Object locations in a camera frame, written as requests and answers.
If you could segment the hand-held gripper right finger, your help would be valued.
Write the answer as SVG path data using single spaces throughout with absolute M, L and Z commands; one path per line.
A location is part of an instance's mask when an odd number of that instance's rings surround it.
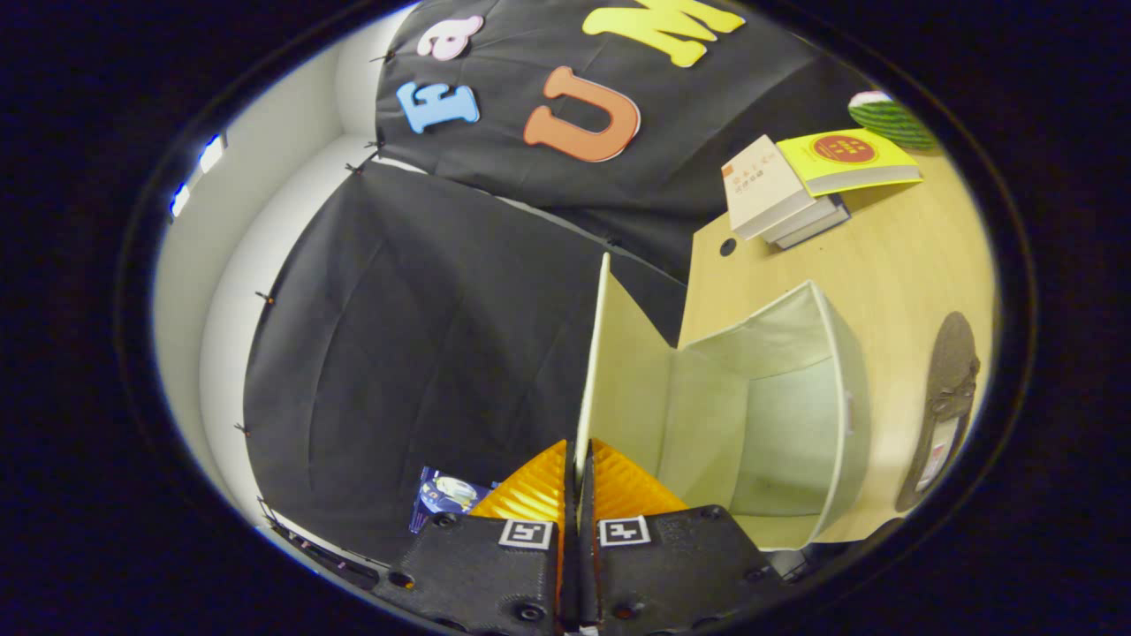
M 687 506 L 607 442 L 582 452 L 581 635 L 699 635 L 763 610 L 787 586 L 719 504 Z

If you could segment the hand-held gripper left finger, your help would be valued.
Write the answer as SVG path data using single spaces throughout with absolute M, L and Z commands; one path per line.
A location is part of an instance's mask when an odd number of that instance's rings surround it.
M 571 444 L 558 440 L 468 514 L 428 519 L 375 585 L 416 624 L 463 635 L 562 635 L 570 620 Z

